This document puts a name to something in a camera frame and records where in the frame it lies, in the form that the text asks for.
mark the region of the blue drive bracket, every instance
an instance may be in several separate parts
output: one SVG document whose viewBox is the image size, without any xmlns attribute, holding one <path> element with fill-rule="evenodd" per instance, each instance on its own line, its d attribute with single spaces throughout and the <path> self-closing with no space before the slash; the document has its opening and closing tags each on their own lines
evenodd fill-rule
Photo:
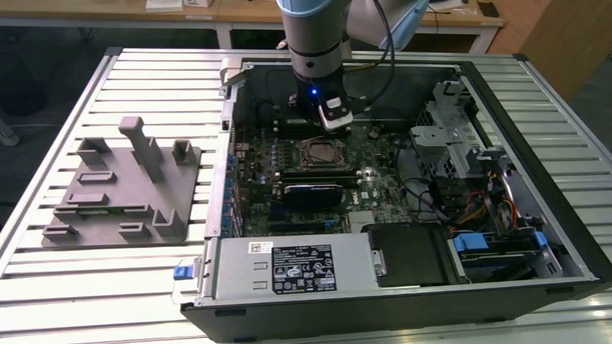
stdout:
<svg viewBox="0 0 612 344">
<path fill-rule="evenodd" d="M 480 233 L 467 233 L 458 235 L 452 239 L 458 252 L 471 251 L 474 249 L 488 249 L 486 236 Z"/>
<path fill-rule="evenodd" d="M 536 241 L 538 241 L 540 249 L 548 246 L 547 237 L 544 236 L 544 233 L 540 231 L 536 232 Z"/>
</svg>

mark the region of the floor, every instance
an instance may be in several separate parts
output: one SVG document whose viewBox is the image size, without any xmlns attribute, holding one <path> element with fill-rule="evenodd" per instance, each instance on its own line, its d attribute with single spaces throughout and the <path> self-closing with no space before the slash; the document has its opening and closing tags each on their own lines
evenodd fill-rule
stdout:
<svg viewBox="0 0 612 344">
<path fill-rule="evenodd" d="M 274 49 L 283 38 L 282 35 L 282 32 L 232 32 L 232 39 L 238 49 Z M 0 65 L 3 56 L 20 56 L 43 86 L 46 96 L 46 107 L 30 116 L 10 116 L 0 109 L 2 119 L 14 126 L 22 138 L 22 143 L 16 147 L 0 145 L 0 228 L 36 172 L 107 47 L 219 46 L 211 30 L 95 29 L 92 32 L 80 32 L 78 29 L 0 27 Z M 607 60 L 570 102 L 610 149 L 611 80 L 612 60 Z"/>
</svg>

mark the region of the blue tab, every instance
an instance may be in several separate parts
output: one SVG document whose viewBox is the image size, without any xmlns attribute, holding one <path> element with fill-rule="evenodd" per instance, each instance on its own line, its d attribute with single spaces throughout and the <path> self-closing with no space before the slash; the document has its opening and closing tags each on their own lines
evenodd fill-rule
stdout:
<svg viewBox="0 0 612 344">
<path fill-rule="evenodd" d="M 540 249 L 547 247 L 548 240 L 547 240 L 547 237 L 544 236 L 544 233 L 540 232 L 540 231 L 536 232 L 536 240 L 538 240 L 538 244 L 539 244 Z"/>
<path fill-rule="evenodd" d="M 187 267 L 175 267 L 175 281 L 192 280 L 194 279 L 194 265 Z"/>
<path fill-rule="evenodd" d="M 460 234 L 452 241 L 458 252 L 471 249 L 488 249 L 486 236 L 480 233 Z"/>
<path fill-rule="evenodd" d="M 236 166 L 236 157 L 232 154 L 228 155 L 228 165 Z"/>
<path fill-rule="evenodd" d="M 463 244 L 462 238 L 452 239 L 452 243 L 455 244 L 455 249 L 458 252 L 466 251 L 466 245 Z"/>
</svg>

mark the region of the warning label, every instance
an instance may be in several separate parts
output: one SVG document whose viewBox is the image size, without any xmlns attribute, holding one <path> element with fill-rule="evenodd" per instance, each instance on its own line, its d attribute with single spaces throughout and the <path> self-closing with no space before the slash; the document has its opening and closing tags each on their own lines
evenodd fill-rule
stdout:
<svg viewBox="0 0 612 344">
<path fill-rule="evenodd" d="M 332 245 L 272 248 L 272 280 L 280 295 L 336 290 Z"/>
</svg>

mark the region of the aluminum extrusion table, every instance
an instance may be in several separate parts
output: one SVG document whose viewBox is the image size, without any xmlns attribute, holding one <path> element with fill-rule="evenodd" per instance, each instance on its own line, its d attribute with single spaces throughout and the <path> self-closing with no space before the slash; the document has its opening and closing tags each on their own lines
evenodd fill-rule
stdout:
<svg viewBox="0 0 612 344">
<path fill-rule="evenodd" d="M 356 53 L 355 58 L 374 58 Z M 110 49 L 50 153 L 0 234 L 0 342 L 207 343 L 179 313 L 195 281 L 172 281 L 172 268 L 202 254 L 224 57 L 287 57 L 270 51 Z M 399 59 L 470 59 L 495 91 L 538 156 L 598 242 L 612 257 L 612 155 L 528 62 L 512 56 L 399 54 Z M 52 219 L 80 164 L 83 137 L 102 136 L 126 147 L 116 124 L 144 119 L 160 145 L 188 138 L 202 147 L 202 170 L 186 245 L 123 249 L 42 248 Z M 492 134 L 491 126 L 483 128 Z M 358 333 L 284 343 L 608 343 L 612 294 L 554 304 L 508 322 Z"/>
</svg>

